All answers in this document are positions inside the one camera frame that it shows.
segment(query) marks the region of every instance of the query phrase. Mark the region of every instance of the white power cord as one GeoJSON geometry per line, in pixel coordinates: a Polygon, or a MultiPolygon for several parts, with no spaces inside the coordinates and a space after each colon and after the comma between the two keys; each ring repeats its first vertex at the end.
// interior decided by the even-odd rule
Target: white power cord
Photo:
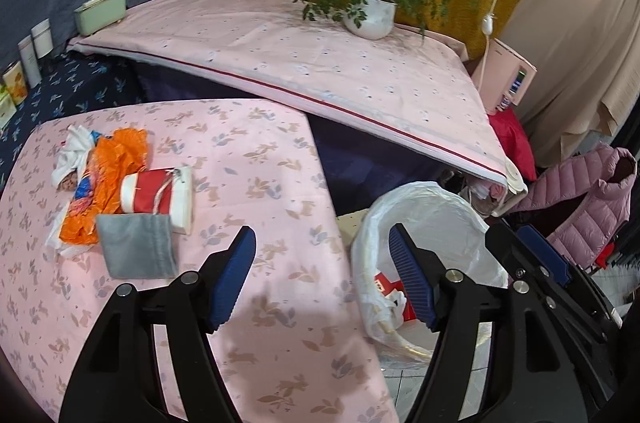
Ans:
{"type": "Polygon", "coordinates": [[[484,80],[484,68],[486,67],[486,57],[489,53],[489,40],[491,35],[494,32],[494,11],[495,5],[498,3],[498,0],[494,0],[491,4],[491,9],[489,12],[482,17],[482,32],[484,33],[484,38],[486,39],[486,45],[484,47],[484,56],[482,57],[482,67],[480,69],[480,78],[476,82],[476,89],[480,92],[482,88],[482,80],[484,80]]]}

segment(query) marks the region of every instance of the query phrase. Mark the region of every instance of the gray pouch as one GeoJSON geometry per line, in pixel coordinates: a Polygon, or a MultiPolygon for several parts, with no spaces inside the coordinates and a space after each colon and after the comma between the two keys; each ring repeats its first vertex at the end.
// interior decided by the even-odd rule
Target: gray pouch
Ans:
{"type": "Polygon", "coordinates": [[[95,216],[102,253],[112,278],[174,278],[178,275],[171,239],[171,216],[158,213],[162,193],[172,174],[156,193],[154,213],[95,216]]]}

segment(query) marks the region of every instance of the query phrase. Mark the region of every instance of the blue gripper pad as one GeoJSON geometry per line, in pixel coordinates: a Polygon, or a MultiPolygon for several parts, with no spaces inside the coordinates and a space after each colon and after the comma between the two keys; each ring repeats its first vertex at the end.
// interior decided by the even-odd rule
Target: blue gripper pad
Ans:
{"type": "Polygon", "coordinates": [[[389,230],[389,252],[407,298],[411,301],[418,320],[433,329],[436,323],[433,288],[415,260],[412,246],[415,245],[407,241],[396,226],[389,230]]]}
{"type": "Polygon", "coordinates": [[[234,239],[233,255],[211,290],[209,319],[214,329],[229,320],[255,258],[255,232],[243,226],[234,239]]]}
{"type": "Polygon", "coordinates": [[[540,235],[540,232],[533,226],[522,226],[518,228],[516,236],[525,244],[542,265],[551,273],[557,284],[562,287],[569,284],[569,265],[561,255],[551,246],[547,240],[540,235]]]}

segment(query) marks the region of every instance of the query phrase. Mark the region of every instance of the trash bin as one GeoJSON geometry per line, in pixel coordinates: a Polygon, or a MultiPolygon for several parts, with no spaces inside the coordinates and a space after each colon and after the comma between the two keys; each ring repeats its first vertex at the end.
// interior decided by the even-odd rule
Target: trash bin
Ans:
{"type": "MultiPolygon", "coordinates": [[[[398,322],[398,297],[385,297],[374,280],[378,273],[389,282],[399,280],[388,243],[396,223],[404,225],[417,247],[432,250],[445,267],[460,269],[478,284],[506,288],[508,275],[484,247],[487,224],[461,197],[433,182],[405,184],[380,197],[351,246],[353,281],[381,367],[414,369],[430,362],[437,333],[418,320],[398,322]]],[[[490,337],[491,324],[480,324],[477,346],[490,337]]]]}

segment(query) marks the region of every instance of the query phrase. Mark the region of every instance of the orange plastic bag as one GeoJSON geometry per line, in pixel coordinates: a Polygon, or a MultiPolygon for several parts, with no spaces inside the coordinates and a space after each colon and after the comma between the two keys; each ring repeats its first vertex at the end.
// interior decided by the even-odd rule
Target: orange plastic bag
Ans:
{"type": "Polygon", "coordinates": [[[122,180],[145,170],[146,157],[146,130],[121,128],[111,138],[98,139],[83,176],[89,178],[92,193],[71,201],[60,229],[60,240],[67,244],[98,243],[95,216],[119,213],[122,180]]]}

